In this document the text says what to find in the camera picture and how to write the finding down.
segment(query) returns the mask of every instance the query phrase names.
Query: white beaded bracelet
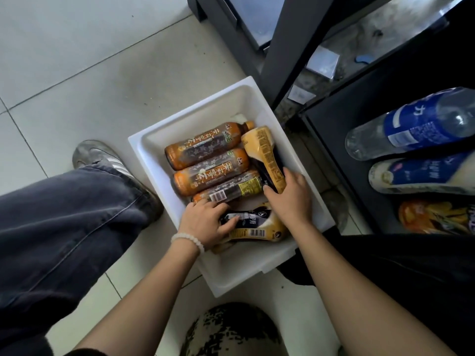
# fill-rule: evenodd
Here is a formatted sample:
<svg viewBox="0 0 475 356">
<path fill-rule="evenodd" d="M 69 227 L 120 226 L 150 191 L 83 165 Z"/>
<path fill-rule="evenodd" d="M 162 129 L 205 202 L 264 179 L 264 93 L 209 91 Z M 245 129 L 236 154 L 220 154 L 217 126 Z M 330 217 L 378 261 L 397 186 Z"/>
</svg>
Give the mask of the white beaded bracelet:
<svg viewBox="0 0 475 356">
<path fill-rule="evenodd" d="M 198 246 L 199 253 L 201 253 L 202 255 L 205 253 L 205 247 L 203 246 L 203 244 L 201 242 L 199 242 L 199 240 L 195 236 L 192 236 L 192 235 L 187 234 L 187 233 L 175 233 L 175 235 L 173 235 L 171 237 L 170 242 L 173 242 L 176 239 L 188 239 L 190 241 L 193 241 L 195 243 L 195 245 Z"/>
</svg>

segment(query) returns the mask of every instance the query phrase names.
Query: sneaker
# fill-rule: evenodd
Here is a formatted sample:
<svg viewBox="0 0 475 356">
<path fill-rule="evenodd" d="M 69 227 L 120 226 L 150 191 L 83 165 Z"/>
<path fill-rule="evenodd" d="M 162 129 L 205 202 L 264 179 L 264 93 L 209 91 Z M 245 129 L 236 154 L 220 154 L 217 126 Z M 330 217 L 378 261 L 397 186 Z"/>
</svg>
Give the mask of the sneaker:
<svg viewBox="0 0 475 356">
<path fill-rule="evenodd" d="M 135 176 L 124 165 L 122 159 L 108 145 L 97 140 L 86 140 L 77 145 L 73 153 L 74 169 L 100 162 L 103 165 L 115 168 L 120 173 L 126 175 L 137 183 L 140 188 L 146 190 L 153 201 L 158 204 L 159 214 L 163 212 L 163 205 L 158 196 L 147 186 L 135 178 Z"/>
</svg>

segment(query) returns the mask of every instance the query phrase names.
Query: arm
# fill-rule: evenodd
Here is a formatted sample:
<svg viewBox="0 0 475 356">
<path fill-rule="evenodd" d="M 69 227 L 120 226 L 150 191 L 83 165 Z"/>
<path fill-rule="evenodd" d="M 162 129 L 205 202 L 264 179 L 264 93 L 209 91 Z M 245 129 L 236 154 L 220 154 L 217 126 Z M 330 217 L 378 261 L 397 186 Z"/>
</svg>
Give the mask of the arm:
<svg viewBox="0 0 475 356">
<path fill-rule="evenodd" d="M 231 231 L 239 218 L 220 226 L 223 203 L 201 200 L 183 213 L 179 233 L 195 236 L 210 248 Z M 190 240 L 177 239 L 160 262 L 75 347 L 92 348 L 108 356 L 152 356 L 167 325 L 180 288 L 199 256 Z"/>
<path fill-rule="evenodd" d="M 351 355 L 454 355 L 427 327 L 353 268 L 312 225 L 310 190 L 285 169 L 287 187 L 264 193 L 296 240 L 333 327 Z"/>
</svg>

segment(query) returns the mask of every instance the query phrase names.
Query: water bottle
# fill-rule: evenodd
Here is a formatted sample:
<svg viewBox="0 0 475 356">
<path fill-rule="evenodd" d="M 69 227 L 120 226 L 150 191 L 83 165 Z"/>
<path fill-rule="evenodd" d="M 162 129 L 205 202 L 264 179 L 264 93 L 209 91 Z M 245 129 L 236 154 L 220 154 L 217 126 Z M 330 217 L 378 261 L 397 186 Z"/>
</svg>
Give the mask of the water bottle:
<svg viewBox="0 0 475 356">
<path fill-rule="evenodd" d="M 356 160 L 400 154 L 475 135 L 475 90 L 433 93 L 348 132 L 345 147 Z"/>
</svg>

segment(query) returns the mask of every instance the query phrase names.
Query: hand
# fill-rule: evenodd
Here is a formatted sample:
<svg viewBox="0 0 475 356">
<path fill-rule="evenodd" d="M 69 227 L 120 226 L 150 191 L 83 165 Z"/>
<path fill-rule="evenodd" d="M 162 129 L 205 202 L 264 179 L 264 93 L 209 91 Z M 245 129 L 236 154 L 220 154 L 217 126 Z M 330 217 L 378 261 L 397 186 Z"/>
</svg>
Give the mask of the hand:
<svg viewBox="0 0 475 356">
<path fill-rule="evenodd" d="M 272 210 L 288 229 L 299 223 L 312 223 L 312 199 L 304 175 L 292 172 L 284 167 L 284 192 L 278 194 L 269 186 L 264 186 L 264 195 L 269 200 Z"/>
<path fill-rule="evenodd" d="M 216 245 L 226 234 L 234 230 L 239 216 L 221 225 L 219 217 L 229 208 L 226 203 L 219 205 L 206 199 L 198 203 L 189 203 L 181 217 L 179 233 L 195 236 L 205 247 L 205 250 Z"/>
</svg>

